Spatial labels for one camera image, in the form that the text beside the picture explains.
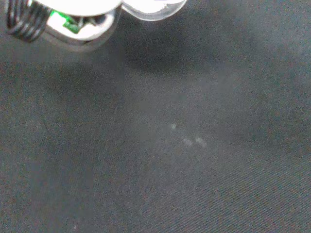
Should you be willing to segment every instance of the black coil spring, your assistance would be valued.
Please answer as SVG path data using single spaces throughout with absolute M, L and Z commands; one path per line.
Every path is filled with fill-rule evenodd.
M 32 42 L 44 31 L 51 9 L 29 0 L 7 0 L 6 16 L 8 33 L 21 40 Z

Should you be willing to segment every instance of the fabric surface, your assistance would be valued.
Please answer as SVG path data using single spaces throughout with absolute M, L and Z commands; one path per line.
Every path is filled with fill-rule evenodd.
M 1 30 L 0 232 L 310 232 L 310 9 L 124 13 L 93 53 Z

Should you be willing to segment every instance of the white plastic object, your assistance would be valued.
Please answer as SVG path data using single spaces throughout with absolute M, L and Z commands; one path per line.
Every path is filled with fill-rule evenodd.
M 136 18 L 158 21 L 179 11 L 187 0 L 123 0 L 122 8 Z
M 98 16 L 112 11 L 122 0 L 36 0 L 56 11 L 72 16 Z

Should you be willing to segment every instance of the translucent plastic part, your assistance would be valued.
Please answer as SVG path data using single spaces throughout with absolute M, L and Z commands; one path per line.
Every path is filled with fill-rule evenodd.
M 122 8 L 136 18 L 157 21 L 172 16 L 187 0 L 123 0 Z

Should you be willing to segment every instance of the spring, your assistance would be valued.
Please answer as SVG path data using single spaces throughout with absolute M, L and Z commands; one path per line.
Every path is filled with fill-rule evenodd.
M 31 0 L 7 0 L 7 33 L 26 42 L 37 39 L 44 31 L 51 9 Z

